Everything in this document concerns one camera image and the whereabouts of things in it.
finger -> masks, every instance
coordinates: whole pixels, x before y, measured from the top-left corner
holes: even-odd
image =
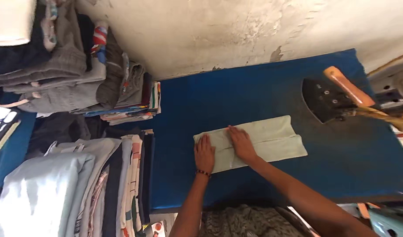
[[[243,131],[242,129],[235,128],[235,130],[236,130],[235,134],[236,134],[236,136],[238,137],[239,140],[245,138],[245,135],[242,132]]]
[[[201,148],[206,149],[206,146],[207,146],[207,136],[206,136],[206,134],[203,135],[202,139],[203,139],[203,141],[201,142]]]
[[[242,132],[244,132],[245,138],[247,138],[248,140],[250,140],[250,135],[248,135],[248,133],[245,130],[242,130]]]
[[[210,144],[210,136],[209,136],[209,134],[206,134],[206,147],[211,147],[212,146],[212,144]]]
[[[199,142],[197,143],[198,152],[200,152],[202,150],[202,141],[203,141],[203,137],[200,137]]]
[[[229,126],[229,135],[233,141],[237,141],[237,134],[234,126]]]

black garment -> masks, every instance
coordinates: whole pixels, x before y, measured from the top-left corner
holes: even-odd
[[[37,119],[26,157],[31,159],[45,154],[54,141],[72,143],[79,138],[83,140],[90,139],[88,126],[82,115],[59,112],[51,114],[47,118]]]
[[[140,161],[139,177],[139,213],[142,224],[150,223],[150,177],[153,155],[155,154],[155,136],[147,134],[143,140],[144,159]]]
[[[113,127],[105,129],[105,137],[120,139],[122,136],[129,134],[141,134],[144,136],[139,128],[135,127],[130,131],[119,130]],[[122,169],[122,144],[107,160],[104,167],[109,164],[109,174],[105,189],[105,206],[102,222],[102,237],[116,236],[116,216],[118,205],[118,189]]]
[[[17,46],[0,46],[0,74],[36,66],[51,58],[51,53],[43,45],[41,21],[45,18],[45,8],[46,6],[38,1],[29,43]]]
[[[92,70],[92,56],[90,55],[93,47],[93,32],[95,25],[92,20],[84,15],[77,14],[78,26],[80,27],[81,41],[83,43],[83,52],[86,55],[86,72]]]
[[[109,165],[108,180],[105,188],[105,205],[102,222],[102,236],[116,236],[116,217],[118,204],[118,188],[120,186],[120,176],[122,168],[122,144],[106,161],[103,169]]]
[[[141,140],[145,137],[145,132],[142,132],[138,127],[134,127],[131,130],[121,130],[109,126],[105,129],[105,137],[120,139],[122,136],[129,134],[138,134]]]
[[[109,122],[103,121],[99,116],[85,117],[90,132],[90,139],[97,139],[103,136],[103,132],[109,126]]]

blue table surface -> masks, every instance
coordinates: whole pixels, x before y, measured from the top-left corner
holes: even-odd
[[[2,104],[12,103],[18,100],[20,95],[5,93],[1,99]],[[36,113],[22,111],[19,119],[21,123],[11,134],[0,150],[0,187],[3,186],[4,178],[25,160],[30,136],[35,125]]]
[[[373,95],[354,49],[284,62],[216,70],[161,82],[162,113],[117,128],[153,129],[151,208],[180,207],[194,179],[193,135],[283,115],[292,117],[308,156],[273,165],[330,198],[399,195],[403,148],[389,125],[361,116],[321,124],[303,102],[303,78],[334,65]],[[204,205],[225,199],[273,198],[275,190],[248,167],[212,175]]]

clothing pile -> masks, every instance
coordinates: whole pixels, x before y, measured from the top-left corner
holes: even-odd
[[[160,83],[129,60],[106,22],[77,14],[75,4],[0,0],[0,87],[21,94],[13,106],[103,115],[112,125],[159,113]]]
[[[85,117],[100,116],[109,125],[152,119],[161,113],[161,83],[153,83],[148,73],[138,73],[140,68],[141,65],[134,64],[126,71],[124,78],[127,79],[122,83],[121,94],[114,109],[107,110],[94,105],[73,113],[82,113]]]
[[[4,179],[0,195],[0,237],[145,236],[149,219],[149,180],[154,155],[152,130],[107,127],[104,138],[46,145],[65,140],[54,135],[54,121],[70,130],[82,115],[56,113],[34,132],[35,147],[45,154],[26,160]],[[90,123],[88,130],[93,130]],[[79,132],[85,137],[86,131]],[[13,228],[13,213],[22,221]]]

peeling paint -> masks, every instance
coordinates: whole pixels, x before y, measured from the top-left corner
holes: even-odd
[[[278,62],[281,60],[283,54],[281,54],[281,46],[279,46],[275,51],[272,52],[270,55],[270,61],[269,62]]]

